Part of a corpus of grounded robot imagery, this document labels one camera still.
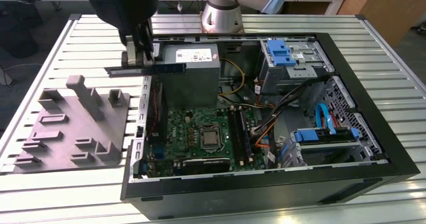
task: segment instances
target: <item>yellow wire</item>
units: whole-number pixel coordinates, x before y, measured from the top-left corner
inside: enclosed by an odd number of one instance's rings
[[[261,137],[258,138],[256,145],[260,144],[262,137],[266,135],[266,133],[269,132],[269,130],[272,129],[272,127],[274,126],[277,120],[272,123],[272,125],[269,126],[269,128],[266,129],[266,131],[264,132],[264,134],[261,135]]]
[[[225,60],[228,63],[230,63],[230,64],[238,69],[238,71],[240,71],[240,73],[241,73],[241,76],[242,76],[242,81],[241,81],[240,87],[238,87],[234,91],[232,91],[232,92],[220,93],[220,95],[230,95],[230,94],[238,92],[238,90],[242,89],[242,87],[245,86],[245,73],[242,72],[242,70],[241,70],[241,68],[238,67],[238,65],[237,65],[234,62],[232,62],[229,59],[221,58],[221,60]]]

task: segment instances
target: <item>ram slot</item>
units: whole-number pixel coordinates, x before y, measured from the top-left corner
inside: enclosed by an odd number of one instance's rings
[[[241,110],[228,110],[229,134],[233,148],[233,158],[237,165],[249,163],[252,155],[250,139]]]
[[[242,109],[238,109],[236,111],[236,115],[237,115],[237,122],[238,122],[238,127],[241,127],[241,129],[238,130],[238,134],[240,134],[240,139],[241,139],[241,144],[244,146],[244,157],[248,160],[248,162],[253,162],[253,158],[252,158],[252,147],[250,147],[250,138],[249,138],[249,131],[248,131],[248,127],[246,127],[246,120],[245,120],[245,114],[242,112]]]

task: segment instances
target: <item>open computer tower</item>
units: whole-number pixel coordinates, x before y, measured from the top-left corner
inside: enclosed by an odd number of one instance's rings
[[[420,173],[325,33],[157,35],[121,200],[151,219],[341,203]]]

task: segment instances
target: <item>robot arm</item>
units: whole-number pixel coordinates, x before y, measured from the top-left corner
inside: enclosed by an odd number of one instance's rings
[[[119,29],[127,52],[123,53],[123,68],[151,67],[153,38],[151,17],[157,11],[159,0],[89,0],[103,21]]]
[[[208,0],[203,13],[203,27],[207,32],[232,33],[242,28],[240,4],[262,13],[277,13],[285,0]]]

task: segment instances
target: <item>slotted metal table surface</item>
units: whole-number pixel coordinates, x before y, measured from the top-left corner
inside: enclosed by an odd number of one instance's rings
[[[426,89],[368,21],[354,16],[244,15],[245,32],[328,32],[396,132],[421,174],[386,185],[346,204],[273,212],[172,220],[171,223],[393,223],[426,220]],[[156,15],[155,33],[201,32],[197,15]],[[1,171],[12,169],[31,124],[41,109],[43,88],[63,95],[69,75],[85,76],[88,87],[132,95],[124,146],[136,130],[141,78],[109,79],[104,67],[120,65],[124,50],[117,30],[95,15],[69,20],[41,71],[0,140]],[[0,223],[135,223],[147,221],[120,202],[125,153],[116,168],[0,176]]]

